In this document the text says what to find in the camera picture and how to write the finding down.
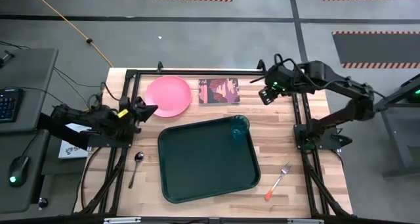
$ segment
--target butcher block tabletop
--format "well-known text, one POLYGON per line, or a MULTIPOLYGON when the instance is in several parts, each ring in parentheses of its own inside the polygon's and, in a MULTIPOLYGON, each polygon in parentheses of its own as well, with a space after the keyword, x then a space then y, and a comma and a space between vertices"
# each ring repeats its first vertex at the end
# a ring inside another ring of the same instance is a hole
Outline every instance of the butcher block tabletop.
MULTIPOLYGON (((120 98, 122 93, 126 70, 125 68, 112 68, 108 74, 106 83, 111 93, 117 98, 120 98)), ((144 96, 148 86, 158 77, 141 76, 138 95, 144 96)), ((146 123, 141 124, 142 131, 135 135, 132 147, 128 152, 119 197, 118 216, 310 217, 301 154, 296 149, 293 138, 295 117, 291 97, 279 97, 272 104, 265 106, 258 96, 258 92, 264 87, 264 81, 249 83, 256 76, 179 77, 185 79, 192 90, 191 104, 178 116, 160 118, 153 115, 146 123), (238 78, 240 103, 218 106, 200 105, 198 80, 211 78, 238 78), (176 125, 203 122, 238 114, 246 116, 251 124, 249 130, 261 171, 258 185, 252 189, 181 204, 172 204, 166 201, 162 195, 159 172, 158 136, 161 131, 176 125), (134 157, 139 151, 143 151, 145 157, 137 168, 133 188, 128 189, 135 168, 134 157), (276 182, 281 169, 287 162, 293 163, 291 170, 279 183, 272 198, 266 201, 265 194, 276 182)), ((132 90, 133 83, 130 85, 129 96, 131 96, 132 90)), ((315 95, 308 94, 308 100, 313 118, 321 118, 329 114, 324 91, 317 91, 315 95)), ((118 108, 118 102, 113 100, 107 92, 104 92, 103 103, 111 108, 118 108)), ((109 154, 110 149, 103 148, 89 166, 84 186, 85 203, 93 198, 104 182, 109 154)), ((326 187, 343 209, 352 213, 340 160, 336 154, 329 150, 320 150, 319 156, 326 187)), ((110 207, 114 188, 111 187, 110 191, 107 210, 110 207)), ((321 210, 316 185, 314 185, 314 194, 317 207, 321 210)), ((80 209, 81 204, 78 200, 74 211, 80 209)))

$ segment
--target spoon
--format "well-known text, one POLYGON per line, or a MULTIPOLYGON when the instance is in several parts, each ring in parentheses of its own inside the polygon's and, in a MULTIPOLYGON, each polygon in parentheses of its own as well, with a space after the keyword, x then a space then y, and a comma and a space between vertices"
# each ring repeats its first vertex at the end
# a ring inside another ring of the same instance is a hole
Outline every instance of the spoon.
POLYGON ((134 168, 134 172, 133 172, 133 176, 131 177, 131 181, 129 184, 129 189, 131 189, 133 187, 133 183, 134 183, 134 176, 136 175, 136 170, 138 165, 141 163, 141 161, 143 161, 144 158, 144 153, 143 152, 137 152, 136 156, 134 157, 134 161, 136 162, 136 167, 134 168))

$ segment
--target green tray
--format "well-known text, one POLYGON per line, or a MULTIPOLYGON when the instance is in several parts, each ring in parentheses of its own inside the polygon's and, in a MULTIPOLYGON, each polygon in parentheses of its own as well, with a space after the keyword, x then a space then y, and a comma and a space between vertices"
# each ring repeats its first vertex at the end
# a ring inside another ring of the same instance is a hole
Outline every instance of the green tray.
POLYGON ((251 135, 233 138, 231 119, 170 127, 159 135, 163 196, 181 203, 256 186, 260 170, 251 135))

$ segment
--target book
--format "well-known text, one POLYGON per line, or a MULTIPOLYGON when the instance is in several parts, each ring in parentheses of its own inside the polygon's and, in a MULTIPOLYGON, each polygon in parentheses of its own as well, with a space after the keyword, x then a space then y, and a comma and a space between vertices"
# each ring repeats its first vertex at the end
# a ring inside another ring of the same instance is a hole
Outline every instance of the book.
MULTIPOLYGON (((90 127, 86 127, 83 125, 77 125, 74 123, 70 123, 68 125, 66 125, 67 127, 69 127, 70 129, 79 132, 80 131, 85 131, 90 129, 90 127)), ((58 153, 58 158, 60 159, 69 159, 69 158, 86 158, 88 155, 88 151, 83 150, 81 148, 77 148, 76 146, 71 145, 69 142, 67 141, 62 141, 61 142, 61 147, 60 147, 60 152, 58 153)))
POLYGON ((239 83, 237 78, 199 79, 199 103, 239 103, 239 83))

